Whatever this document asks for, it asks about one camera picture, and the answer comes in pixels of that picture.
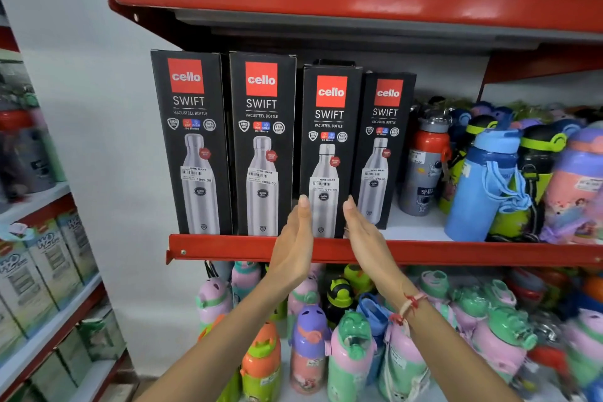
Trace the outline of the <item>person's right hand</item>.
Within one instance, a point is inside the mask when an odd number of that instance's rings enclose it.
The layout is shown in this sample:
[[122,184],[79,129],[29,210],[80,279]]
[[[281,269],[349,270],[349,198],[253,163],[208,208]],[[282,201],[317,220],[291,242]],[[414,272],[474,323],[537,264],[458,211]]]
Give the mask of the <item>person's right hand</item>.
[[389,305],[393,307],[393,311],[397,313],[405,301],[405,289],[409,288],[411,295],[416,290],[400,271],[381,232],[378,230],[378,242],[375,246],[351,248],[361,269],[373,281]]

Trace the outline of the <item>person's left hand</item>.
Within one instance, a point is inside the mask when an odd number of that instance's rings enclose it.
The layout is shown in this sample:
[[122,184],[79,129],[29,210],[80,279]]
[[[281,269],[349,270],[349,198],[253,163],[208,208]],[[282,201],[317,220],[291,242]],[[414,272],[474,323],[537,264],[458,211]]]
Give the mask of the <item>person's left hand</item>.
[[310,273],[313,247],[287,247],[282,232],[275,241],[269,262],[269,285],[282,299],[304,281]]

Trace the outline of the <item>person's left forearm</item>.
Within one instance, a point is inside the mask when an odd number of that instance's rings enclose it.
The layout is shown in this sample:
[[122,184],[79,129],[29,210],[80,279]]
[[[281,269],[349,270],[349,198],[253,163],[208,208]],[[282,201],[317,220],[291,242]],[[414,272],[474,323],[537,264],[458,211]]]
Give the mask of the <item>person's left forearm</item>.
[[260,284],[137,402],[216,402],[272,311],[307,273],[307,268],[295,272],[271,267]]

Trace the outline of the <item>person's right forearm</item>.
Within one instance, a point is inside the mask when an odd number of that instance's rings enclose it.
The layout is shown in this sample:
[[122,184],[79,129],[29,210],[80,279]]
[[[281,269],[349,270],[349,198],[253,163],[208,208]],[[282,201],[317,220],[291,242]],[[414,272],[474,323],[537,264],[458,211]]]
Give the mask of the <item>person's right forearm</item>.
[[448,402],[523,402],[427,299],[407,318],[411,338]]

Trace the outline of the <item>black steel bottle box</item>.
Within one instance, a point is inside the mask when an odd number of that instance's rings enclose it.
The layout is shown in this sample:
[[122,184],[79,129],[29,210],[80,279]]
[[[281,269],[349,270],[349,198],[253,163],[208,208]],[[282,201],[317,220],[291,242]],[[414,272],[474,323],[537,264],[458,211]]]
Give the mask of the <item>black steel bottle box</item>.
[[231,52],[238,233],[276,237],[292,208],[297,58]]
[[166,50],[150,55],[179,231],[230,235],[221,56]]
[[361,215],[387,227],[417,75],[365,73],[351,195]]
[[303,71],[300,193],[309,199],[314,238],[344,234],[363,74],[348,65],[306,65]]

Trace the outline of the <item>red thread wristband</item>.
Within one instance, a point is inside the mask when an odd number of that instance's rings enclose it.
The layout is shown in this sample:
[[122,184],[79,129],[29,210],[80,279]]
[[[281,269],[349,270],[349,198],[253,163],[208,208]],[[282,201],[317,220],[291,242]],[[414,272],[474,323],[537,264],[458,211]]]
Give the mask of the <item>red thread wristband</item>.
[[426,299],[427,295],[425,292],[418,292],[416,295],[408,295],[404,293],[405,301],[402,303],[397,313],[392,313],[388,317],[388,321],[391,324],[398,326],[408,326],[407,315],[418,309],[419,303]]

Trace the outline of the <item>cluster of colourful kids bottles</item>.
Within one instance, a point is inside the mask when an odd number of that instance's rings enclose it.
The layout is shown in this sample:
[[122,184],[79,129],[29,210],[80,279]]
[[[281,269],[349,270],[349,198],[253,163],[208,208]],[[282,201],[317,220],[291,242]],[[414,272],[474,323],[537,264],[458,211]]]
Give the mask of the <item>cluster of colourful kids bottles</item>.
[[411,107],[398,206],[456,242],[603,245],[603,107]]

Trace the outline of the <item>pile of pastel animal-lid bottles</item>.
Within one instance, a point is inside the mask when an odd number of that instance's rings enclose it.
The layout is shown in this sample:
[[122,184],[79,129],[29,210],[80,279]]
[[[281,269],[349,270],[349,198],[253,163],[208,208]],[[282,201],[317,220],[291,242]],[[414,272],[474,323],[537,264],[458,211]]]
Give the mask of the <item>pile of pastel animal-lid bottles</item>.
[[[360,267],[325,278],[312,264],[253,340],[217,402],[447,402],[408,324]],[[416,273],[420,293],[525,402],[603,402],[603,307],[563,322],[528,313],[502,280],[450,286]]]

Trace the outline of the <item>stack of green white boxes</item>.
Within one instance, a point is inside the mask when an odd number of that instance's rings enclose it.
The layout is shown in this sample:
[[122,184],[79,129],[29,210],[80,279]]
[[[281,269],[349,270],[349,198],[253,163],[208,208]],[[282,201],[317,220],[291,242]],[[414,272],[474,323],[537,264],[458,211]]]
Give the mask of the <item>stack of green white boxes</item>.
[[33,243],[0,239],[0,402],[51,360],[106,297],[100,275],[83,284],[53,220]]

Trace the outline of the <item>red and white side shelving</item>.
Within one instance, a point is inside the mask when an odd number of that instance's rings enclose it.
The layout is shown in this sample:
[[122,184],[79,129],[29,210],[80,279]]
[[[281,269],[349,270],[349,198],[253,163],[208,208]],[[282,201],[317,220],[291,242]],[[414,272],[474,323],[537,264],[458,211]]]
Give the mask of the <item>red and white side shelving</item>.
[[99,402],[126,356],[0,0],[0,402]]

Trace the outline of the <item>group of blurred grey bottles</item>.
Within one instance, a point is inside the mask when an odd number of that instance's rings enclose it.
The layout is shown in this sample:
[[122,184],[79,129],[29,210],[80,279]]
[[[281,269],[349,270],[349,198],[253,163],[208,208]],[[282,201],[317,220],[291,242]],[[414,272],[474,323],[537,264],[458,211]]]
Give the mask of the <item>group of blurred grey bottles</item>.
[[0,214],[66,181],[25,64],[0,59]]

